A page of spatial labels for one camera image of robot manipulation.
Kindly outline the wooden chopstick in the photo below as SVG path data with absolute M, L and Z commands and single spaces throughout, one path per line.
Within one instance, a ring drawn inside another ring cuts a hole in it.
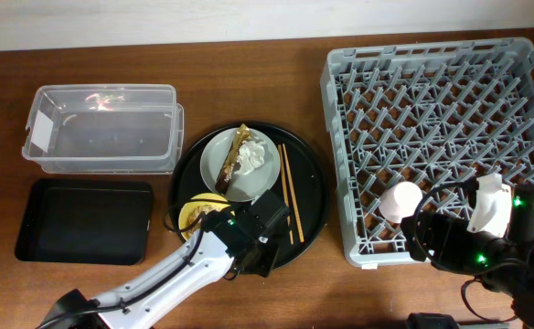
M 290 190 L 291 197 L 292 197 L 292 204 L 294 208 L 294 217 L 295 217 L 296 226 L 297 226 L 298 238 L 299 238 L 300 243 L 304 243 L 305 242 L 304 230 L 303 230 L 303 226 L 301 222 L 299 206 L 298 206 L 297 199 L 296 199 L 294 179 L 293 179 L 292 170 L 290 166 L 289 156 L 288 156 L 288 152 L 287 152 L 287 148 L 285 144 L 282 144 L 282 151 L 283 151 L 283 159 L 285 162 L 285 169 L 286 169 L 286 174 L 287 174 L 287 182 L 288 182 L 289 190 Z
M 285 173 L 285 166 L 284 166 L 284 160 L 283 160 L 283 148 L 280 144 L 277 145 L 277 149 L 278 149 L 278 153 L 279 153 L 279 157 L 280 157 L 280 163 L 281 163 L 281 181 L 282 181 L 282 190 L 283 190 L 283 201 L 285 203 L 286 206 L 289 207 L 289 200 L 288 200 L 288 193 L 287 193 L 287 184 L 286 184 L 286 173 Z M 294 244 L 294 234 L 292 232 L 292 229 L 291 229 L 291 210 L 290 210 L 290 214 L 288 215 L 287 219 L 286 219 L 286 222 L 287 222 L 287 226 L 288 226 L 288 235 L 289 235 L 289 240 L 290 240 L 290 244 L 293 245 Z

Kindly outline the grey plate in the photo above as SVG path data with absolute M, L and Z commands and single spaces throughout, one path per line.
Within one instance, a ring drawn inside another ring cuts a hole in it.
M 200 160 L 200 173 L 205 185 L 217 194 L 215 188 L 220 168 L 227 157 L 237 128 L 229 128 L 212 137 L 204 147 Z M 280 155 L 275 143 L 265 134 L 252 129 L 253 140 L 263 142 L 264 164 L 246 175 L 234 174 L 229 189 L 224 195 L 234 202 L 251 201 L 273 187 L 281 169 Z

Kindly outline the food scraps pile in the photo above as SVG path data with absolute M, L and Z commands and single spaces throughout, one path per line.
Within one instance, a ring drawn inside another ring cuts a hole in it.
M 208 213 L 217 210 L 218 208 L 213 205 L 196 206 L 187 216 L 187 234 L 191 235 L 196 230 L 200 229 L 202 224 L 202 218 Z

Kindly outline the yellow bowl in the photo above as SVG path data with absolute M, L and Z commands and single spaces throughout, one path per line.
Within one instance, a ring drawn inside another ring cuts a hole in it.
M 181 207 L 178 217 L 178 228 L 180 230 L 180 235 L 184 240 L 188 240 L 192 236 L 192 234 L 187 234 L 186 221 L 188 214 L 194 207 L 202 205 L 213 205 L 218 208 L 217 211 L 221 211 L 230 204 L 225 197 L 213 193 L 202 193 L 190 198 L 185 205 Z

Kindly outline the white tissue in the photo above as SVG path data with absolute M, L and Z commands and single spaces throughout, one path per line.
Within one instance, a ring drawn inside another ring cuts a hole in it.
M 248 175 L 264 164 L 264 141 L 245 141 L 237 155 L 236 175 Z

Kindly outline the pink cup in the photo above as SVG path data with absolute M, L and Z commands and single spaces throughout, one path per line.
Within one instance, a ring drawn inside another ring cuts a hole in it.
M 421 200 L 422 191 L 417 185 L 399 182 L 380 196 L 379 212 L 389 222 L 400 224 L 404 218 L 413 215 Z

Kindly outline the gold brown snack wrapper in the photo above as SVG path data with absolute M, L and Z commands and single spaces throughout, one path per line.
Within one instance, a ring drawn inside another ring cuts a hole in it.
M 252 132 L 245 124 L 242 124 L 235 132 L 231 147 L 222 164 L 222 167 L 220 168 L 215 184 L 215 188 L 220 194 L 225 195 L 227 193 L 234 173 L 234 168 L 237 163 L 239 150 L 243 143 L 251 138 Z

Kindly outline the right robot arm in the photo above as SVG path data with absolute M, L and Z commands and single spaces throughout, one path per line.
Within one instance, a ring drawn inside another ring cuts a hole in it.
M 423 197 L 400 223 L 411 258 L 510 296 L 515 317 L 534 328 L 534 185 L 510 187 L 492 174 L 436 186 L 428 195 L 444 190 L 465 191 L 472 216 L 425 212 Z

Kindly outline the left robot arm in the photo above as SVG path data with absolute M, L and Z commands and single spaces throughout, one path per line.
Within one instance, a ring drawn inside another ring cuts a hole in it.
M 239 274 L 266 277 L 279 253 L 274 236 L 290 213 L 272 191 L 250 203 L 222 202 L 188 226 L 190 239 L 137 278 L 87 300 L 79 290 L 62 296 L 43 328 L 151 328 L 205 286 Z

